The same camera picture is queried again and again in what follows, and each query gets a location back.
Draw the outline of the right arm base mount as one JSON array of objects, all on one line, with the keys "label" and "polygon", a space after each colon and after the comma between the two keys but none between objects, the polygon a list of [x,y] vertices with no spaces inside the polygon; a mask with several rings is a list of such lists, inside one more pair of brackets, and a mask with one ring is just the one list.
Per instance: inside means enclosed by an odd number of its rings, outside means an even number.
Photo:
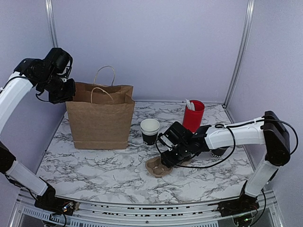
[{"label": "right arm base mount", "polygon": [[226,217],[257,210],[258,208],[259,203],[256,198],[240,197],[234,200],[219,202],[217,210],[220,212],[222,217]]}]

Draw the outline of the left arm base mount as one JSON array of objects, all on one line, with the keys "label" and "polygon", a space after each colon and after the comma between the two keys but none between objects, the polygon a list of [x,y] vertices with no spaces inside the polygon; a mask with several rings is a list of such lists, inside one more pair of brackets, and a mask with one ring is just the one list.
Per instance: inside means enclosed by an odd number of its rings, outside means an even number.
[{"label": "left arm base mount", "polygon": [[79,203],[73,200],[67,200],[57,197],[50,200],[38,197],[38,199],[35,201],[35,207],[47,211],[52,211],[56,214],[65,214],[71,216],[74,211],[79,208]]}]

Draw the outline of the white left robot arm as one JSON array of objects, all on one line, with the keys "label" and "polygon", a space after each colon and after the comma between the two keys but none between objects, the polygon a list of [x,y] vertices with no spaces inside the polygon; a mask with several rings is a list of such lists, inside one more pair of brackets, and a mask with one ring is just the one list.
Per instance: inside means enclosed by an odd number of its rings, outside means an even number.
[{"label": "white left robot arm", "polygon": [[31,89],[21,99],[0,134],[1,142],[31,175],[36,174],[66,112],[65,103],[54,105],[46,98],[46,94],[36,98],[36,90]]}]

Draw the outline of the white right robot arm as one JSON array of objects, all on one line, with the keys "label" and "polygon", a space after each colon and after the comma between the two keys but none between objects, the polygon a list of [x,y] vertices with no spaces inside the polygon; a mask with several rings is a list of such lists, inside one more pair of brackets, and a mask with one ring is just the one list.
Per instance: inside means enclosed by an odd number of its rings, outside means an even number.
[{"label": "white right robot arm", "polygon": [[264,153],[252,176],[243,186],[243,195],[235,200],[234,207],[244,212],[253,204],[263,187],[273,179],[278,169],[286,165],[294,150],[290,148],[289,129],[293,126],[280,120],[272,111],[253,120],[216,125],[200,126],[191,132],[178,122],[174,122],[159,140],[169,141],[168,150],[160,153],[161,162],[166,167],[182,167],[183,163],[210,152],[237,146],[261,148]]}]

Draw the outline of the black paper coffee cup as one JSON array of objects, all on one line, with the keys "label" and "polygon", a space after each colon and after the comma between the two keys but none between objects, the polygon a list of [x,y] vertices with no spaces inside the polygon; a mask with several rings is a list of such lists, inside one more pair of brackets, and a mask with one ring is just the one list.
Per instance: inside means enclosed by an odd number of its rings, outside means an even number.
[{"label": "black paper coffee cup", "polygon": [[212,150],[210,150],[210,154],[214,158],[221,158],[222,155],[225,154],[225,152],[228,148],[229,147],[221,147],[221,148],[217,148],[217,149],[212,149]]}]

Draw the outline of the brown cardboard cup carrier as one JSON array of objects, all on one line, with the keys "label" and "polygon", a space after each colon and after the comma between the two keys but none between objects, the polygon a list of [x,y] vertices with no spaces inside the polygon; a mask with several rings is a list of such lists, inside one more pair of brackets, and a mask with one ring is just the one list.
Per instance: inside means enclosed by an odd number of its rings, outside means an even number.
[{"label": "brown cardboard cup carrier", "polygon": [[166,167],[161,163],[161,157],[157,156],[146,161],[145,167],[147,171],[156,178],[169,175],[174,167]]}]

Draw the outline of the brown paper bag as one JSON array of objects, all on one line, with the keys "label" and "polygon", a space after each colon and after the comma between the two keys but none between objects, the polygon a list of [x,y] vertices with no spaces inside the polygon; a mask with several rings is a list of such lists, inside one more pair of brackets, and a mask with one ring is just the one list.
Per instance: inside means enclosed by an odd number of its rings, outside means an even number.
[{"label": "brown paper bag", "polygon": [[76,149],[125,149],[134,112],[131,85],[77,82],[72,101],[66,102]]}]

